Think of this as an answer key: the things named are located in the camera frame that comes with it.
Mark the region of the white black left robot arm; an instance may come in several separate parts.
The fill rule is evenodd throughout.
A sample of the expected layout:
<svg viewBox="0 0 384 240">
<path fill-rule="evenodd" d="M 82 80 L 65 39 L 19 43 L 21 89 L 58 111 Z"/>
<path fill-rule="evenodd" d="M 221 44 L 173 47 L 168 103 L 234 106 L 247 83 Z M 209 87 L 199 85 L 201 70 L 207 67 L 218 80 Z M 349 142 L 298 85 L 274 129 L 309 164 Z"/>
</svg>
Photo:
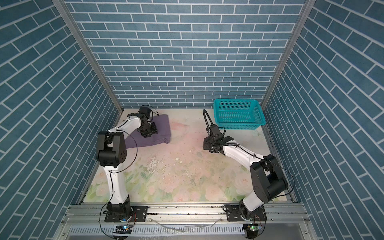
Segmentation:
<svg viewBox="0 0 384 240">
<path fill-rule="evenodd" d="M 106 223 L 128 223 L 134 216 L 130 196 L 126 190 L 123 171 L 128 156 L 125 138 L 133 132 L 143 137 L 157 133 L 157 128 L 147 114 L 129 114 L 126 120 L 115 128 L 98 133 L 97 160 L 107 176 L 110 200 L 106 204 Z"/>
</svg>

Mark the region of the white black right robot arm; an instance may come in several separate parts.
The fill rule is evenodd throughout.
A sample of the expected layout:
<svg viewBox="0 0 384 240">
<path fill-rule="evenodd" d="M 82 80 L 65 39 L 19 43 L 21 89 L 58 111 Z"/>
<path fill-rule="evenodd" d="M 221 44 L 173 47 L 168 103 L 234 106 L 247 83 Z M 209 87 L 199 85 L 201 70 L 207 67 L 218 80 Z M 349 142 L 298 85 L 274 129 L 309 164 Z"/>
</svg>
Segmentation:
<svg viewBox="0 0 384 240">
<path fill-rule="evenodd" d="M 203 149 L 210 153 L 220 153 L 236 160 L 243 167 L 249 168 L 253 190 L 240 200 L 239 209 L 236 212 L 244 220 L 253 218 L 262 220 L 263 217 L 259 215 L 259 212 L 264 209 L 263 205 L 277 198 L 289 187 L 284 168 L 271 154 L 262 156 L 253 153 L 231 137 L 225 137 L 222 140 L 206 137 Z"/>
</svg>

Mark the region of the purple trousers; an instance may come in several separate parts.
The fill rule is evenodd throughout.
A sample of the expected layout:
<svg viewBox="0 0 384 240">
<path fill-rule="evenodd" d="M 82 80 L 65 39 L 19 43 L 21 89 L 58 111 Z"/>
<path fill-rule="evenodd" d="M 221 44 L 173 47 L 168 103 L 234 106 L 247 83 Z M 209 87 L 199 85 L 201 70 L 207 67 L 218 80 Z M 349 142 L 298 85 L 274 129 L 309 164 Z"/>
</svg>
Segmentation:
<svg viewBox="0 0 384 240">
<path fill-rule="evenodd" d="M 130 137 L 127 134 L 124 134 L 126 148 L 131 149 L 138 146 L 140 147 L 149 147 L 162 143 L 168 144 L 171 141 L 171 128 L 169 123 L 168 115 L 160 115 L 154 117 L 154 123 L 157 127 L 158 133 L 153 134 L 150 137 L 144 138 L 141 133 L 137 130 L 134 130 L 130 133 Z"/>
</svg>

